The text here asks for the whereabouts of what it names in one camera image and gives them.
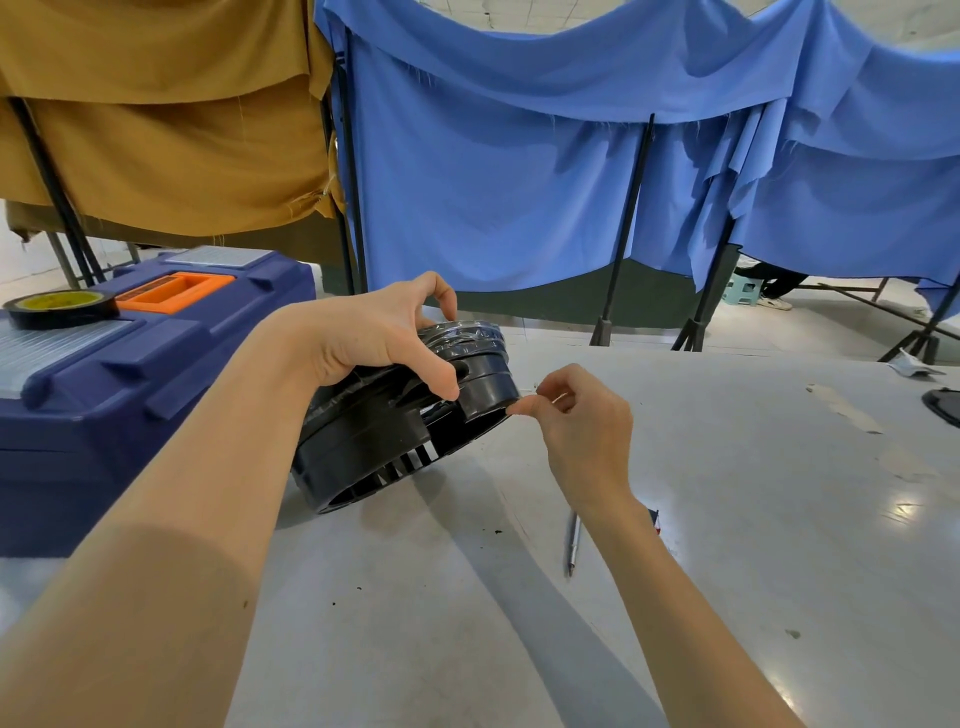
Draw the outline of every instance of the white shoe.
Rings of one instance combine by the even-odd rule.
[[[792,303],[787,303],[783,299],[768,299],[763,296],[760,296],[756,304],[765,305],[767,308],[775,308],[777,311],[789,311],[793,308]]]

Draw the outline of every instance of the ceiling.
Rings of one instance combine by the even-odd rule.
[[[504,33],[547,34],[574,28],[625,0],[418,0],[473,28]],[[731,0],[745,14],[769,0]],[[960,46],[960,0],[835,0],[874,37],[910,48]]]

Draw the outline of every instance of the black tape roll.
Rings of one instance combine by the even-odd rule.
[[[17,328],[33,331],[78,327],[120,315],[112,293],[93,290],[34,293],[3,307]]]

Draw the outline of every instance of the black pants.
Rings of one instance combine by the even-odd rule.
[[[778,299],[806,280],[805,273],[795,273],[770,263],[758,263],[752,268],[737,268],[736,274],[748,279],[764,281],[760,295],[765,299]]]

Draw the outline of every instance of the left hand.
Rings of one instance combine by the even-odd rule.
[[[394,283],[360,296],[294,303],[281,308],[276,325],[291,327],[285,336],[305,347],[317,386],[343,379],[355,366],[403,364],[445,400],[460,396],[453,365],[427,349],[417,336],[435,322],[423,316],[423,302],[433,296],[448,321],[457,316],[457,294],[436,273]]]

